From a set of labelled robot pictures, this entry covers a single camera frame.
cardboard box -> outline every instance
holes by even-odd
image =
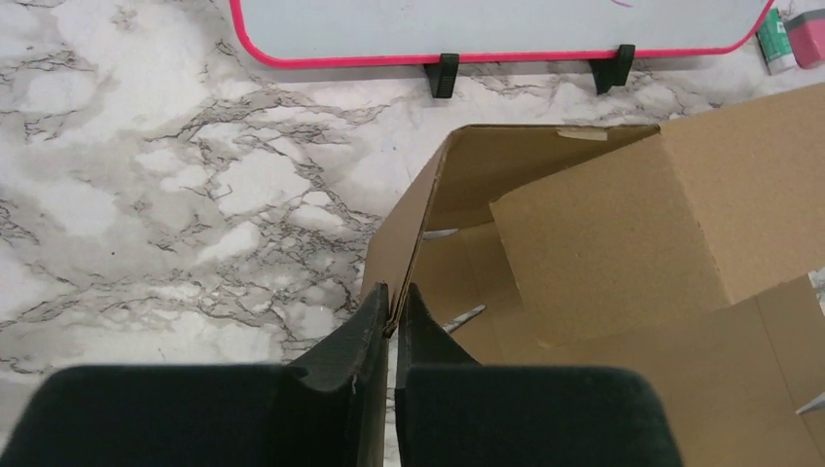
[[[488,364],[648,378],[688,466],[825,465],[825,85],[660,126],[467,126],[370,243]],[[424,232],[457,229],[422,241]]]

marble surface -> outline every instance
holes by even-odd
[[[600,97],[583,63],[464,66],[434,102],[414,67],[256,65],[226,9],[0,1],[0,440],[69,365],[300,355],[354,309],[370,235],[458,126],[651,123],[825,82],[768,76],[751,41],[638,63]]]

gray marble vein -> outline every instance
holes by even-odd
[[[356,307],[370,236],[456,127],[653,123],[825,81],[768,76],[750,41],[603,96],[583,63],[464,66],[436,102],[414,67],[256,64],[225,3],[0,0],[0,446],[66,366],[296,358]]]

whiteboard with pink frame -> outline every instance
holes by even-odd
[[[264,64],[317,68],[725,54],[772,0],[230,0],[241,45]]]

pink frame edge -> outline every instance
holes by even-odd
[[[386,65],[423,65],[426,63],[437,63],[438,55],[379,55],[379,56],[340,56],[323,58],[295,58],[285,59],[269,56],[261,52],[249,35],[246,33],[246,26],[243,22],[243,13],[240,9],[242,0],[230,0],[233,26],[237,39],[246,51],[264,65],[275,68],[299,69],[299,68],[342,68],[349,66],[386,66]],[[741,40],[728,47],[717,47],[711,49],[661,49],[649,51],[636,51],[638,58],[655,58],[668,56],[685,55],[714,55],[727,54],[742,46],[748,39],[756,34],[756,30],[765,20],[765,16],[773,5],[773,0],[769,0],[765,9],[759,15],[756,24]],[[504,54],[461,54],[461,63],[484,63],[490,61],[556,61],[556,60],[587,60],[596,58],[610,58],[616,51],[580,51],[580,52],[529,52],[529,53],[504,53]]]

